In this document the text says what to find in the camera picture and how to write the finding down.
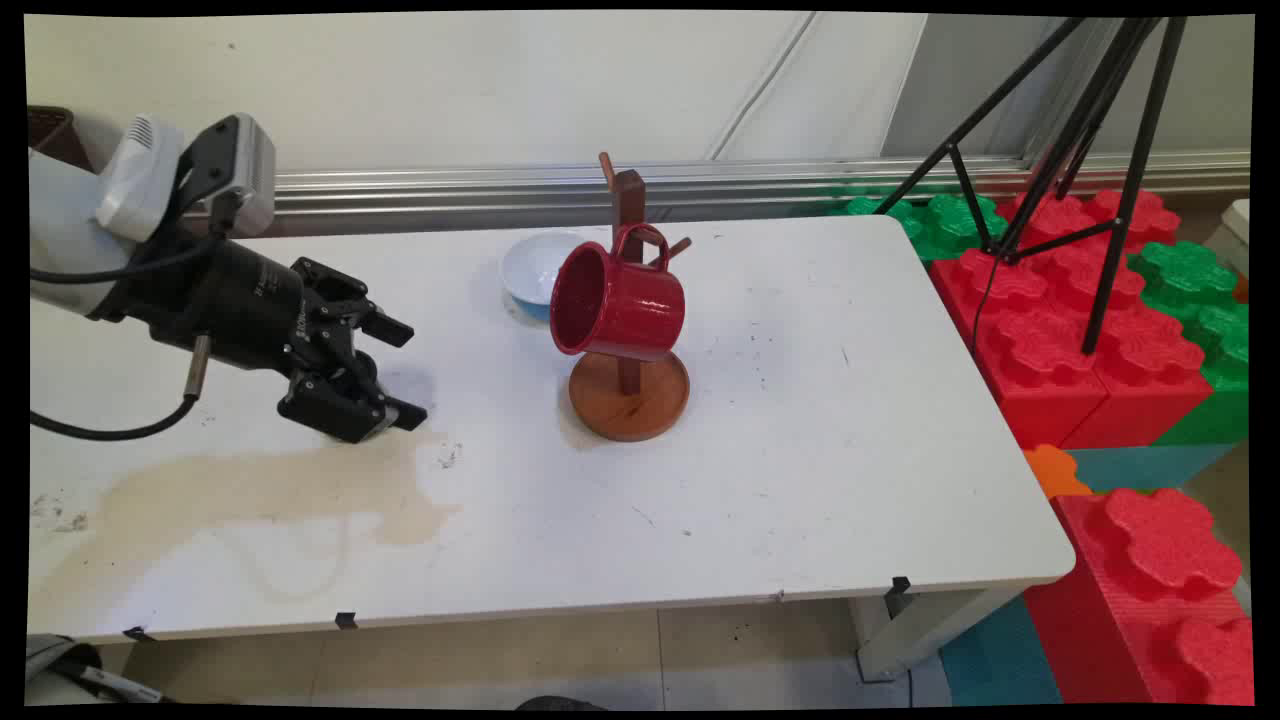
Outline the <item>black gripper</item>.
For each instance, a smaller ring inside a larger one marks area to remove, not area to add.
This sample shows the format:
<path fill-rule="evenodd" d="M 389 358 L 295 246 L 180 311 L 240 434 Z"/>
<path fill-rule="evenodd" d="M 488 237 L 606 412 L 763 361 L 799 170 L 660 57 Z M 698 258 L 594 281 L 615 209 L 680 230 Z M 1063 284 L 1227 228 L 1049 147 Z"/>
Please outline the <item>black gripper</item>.
<path fill-rule="evenodd" d="M 218 361 L 289 374 L 276 413 L 333 439 L 357 445 L 429 418 L 390 395 L 371 356 L 346 352 L 347 328 L 397 348 L 413 328 L 370 300 L 365 282 L 311 258 L 284 266 L 227 240 L 188 263 L 118 281 L 95 316 L 136 319 L 178 348 L 206 336 Z"/>

